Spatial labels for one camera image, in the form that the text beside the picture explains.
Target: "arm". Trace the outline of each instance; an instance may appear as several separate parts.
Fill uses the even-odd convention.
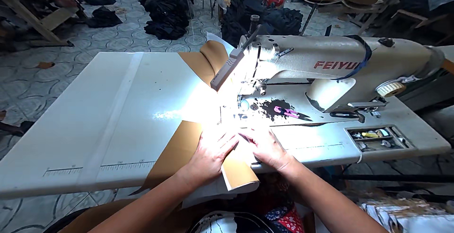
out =
[[[297,189],[330,232],[387,232],[346,196],[287,153],[271,130],[251,129],[240,134],[255,143],[254,155],[274,167]]]
[[[188,195],[221,173],[225,156],[237,144],[234,133],[213,128],[204,131],[189,163],[173,176],[130,203],[90,233],[144,232],[162,221]]]

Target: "thread snips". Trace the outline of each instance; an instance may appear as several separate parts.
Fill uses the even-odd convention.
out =
[[[279,107],[279,106],[275,106],[274,107],[274,111],[276,113],[280,114],[280,115],[290,116],[290,117],[297,118],[297,119],[300,119],[300,120],[312,121],[311,119],[309,119],[310,116],[307,116],[307,115],[299,113],[299,112],[295,112],[295,111],[290,110],[290,109],[284,109],[284,108]]]

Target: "sewing machine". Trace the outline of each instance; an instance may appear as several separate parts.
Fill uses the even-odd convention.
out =
[[[359,161],[450,149],[394,97],[440,69],[440,49],[405,39],[254,34],[241,38],[211,82],[228,97],[223,123],[272,126],[286,149],[306,149],[298,159],[314,154],[326,165],[354,148]]]
[[[248,37],[243,36],[240,47]],[[386,106],[384,98],[405,90],[405,83],[424,79],[440,69],[444,54],[436,47],[405,39],[359,36],[257,35],[244,57],[230,68],[230,92],[266,95],[269,83],[314,79],[305,94],[323,113],[353,112]],[[226,79],[215,76],[215,79]],[[220,86],[212,85],[219,91]]]

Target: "tiled floor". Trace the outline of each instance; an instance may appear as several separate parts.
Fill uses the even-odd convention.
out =
[[[137,0],[117,0],[115,8],[125,11],[118,16],[124,22],[115,27],[92,29],[86,25],[73,26],[60,35],[70,37],[74,47],[34,48],[0,57],[0,110],[7,110],[3,122],[16,125],[23,120],[37,120],[63,90],[77,77],[99,51],[198,51],[205,42],[205,33],[219,34],[217,14],[211,18],[209,9],[201,8],[196,0],[194,18],[188,33],[178,40],[158,40],[144,32],[150,17]],[[84,6],[91,13],[98,6]],[[300,10],[304,18],[310,7],[287,3],[286,7]],[[356,33],[359,28],[330,14],[315,13],[305,35],[322,35],[333,25],[333,35]],[[36,68],[38,62],[51,61],[49,69]],[[14,146],[19,137],[0,133],[0,159]],[[357,164],[351,173],[440,173],[435,156],[395,162]],[[439,159],[444,173],[452,172],[450,155]],[[376,183],[353,183],[365,188]],[[112,200],[127,198],[135,188],[106,190],[94,193],[52,195],[14,200],[0,200],[0,232],[43,232],[49,225],[66,214]]]

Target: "fabric pile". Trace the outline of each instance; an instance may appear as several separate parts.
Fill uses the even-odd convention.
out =
[[[298,10],[272,8],[262,5],[262,0],[231,0],[221,19],[223,39],[234,47],[242,35],[247,34],[251,15],[260,16],[259,23],[270,35],[298,35],[303,14]]]
[[[85,21],[91,28],[111,27],[123,23],[115,14],[115,11],[109,10],[105,6],[94,10],[92,15],[93,17]]]
[[[145,33],[158,39],[176,40],[186,33],[189,25],[186,0],[138,0],[150,13],[151,20],[144,27]]]

